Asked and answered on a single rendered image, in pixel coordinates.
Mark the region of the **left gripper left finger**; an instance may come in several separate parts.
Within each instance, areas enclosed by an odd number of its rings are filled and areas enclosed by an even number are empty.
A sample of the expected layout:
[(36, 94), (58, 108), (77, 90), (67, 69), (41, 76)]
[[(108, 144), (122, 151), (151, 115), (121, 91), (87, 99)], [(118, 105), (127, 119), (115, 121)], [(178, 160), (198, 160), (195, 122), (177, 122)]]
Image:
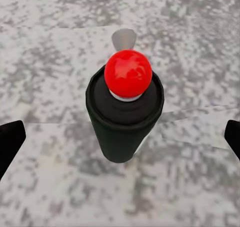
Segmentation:
[(0, 180), (26, 140), (22, 120), (0, 125)]

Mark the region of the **insectifuge atomizer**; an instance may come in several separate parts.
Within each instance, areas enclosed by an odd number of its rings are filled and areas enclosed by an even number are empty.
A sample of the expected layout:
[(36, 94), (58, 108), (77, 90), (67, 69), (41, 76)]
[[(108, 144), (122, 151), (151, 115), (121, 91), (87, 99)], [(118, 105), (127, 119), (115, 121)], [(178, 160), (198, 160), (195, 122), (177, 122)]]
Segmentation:
[(137, 34), (116, 30), (118, 51), (96, 71), (85, 91), (87, 112), (104, 157), (127, 163), (156, 126), (164, 106), (164, 86), (146, 57), (133, 50)]

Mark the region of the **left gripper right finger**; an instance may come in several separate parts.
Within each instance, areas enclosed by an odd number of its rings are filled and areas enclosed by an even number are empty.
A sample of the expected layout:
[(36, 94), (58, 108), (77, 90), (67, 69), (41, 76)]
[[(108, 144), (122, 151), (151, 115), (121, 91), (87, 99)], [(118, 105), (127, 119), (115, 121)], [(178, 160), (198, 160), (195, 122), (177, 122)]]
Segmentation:
[(240, 121), (228, 121), (225, 128), (224, 138), (240, 160)]

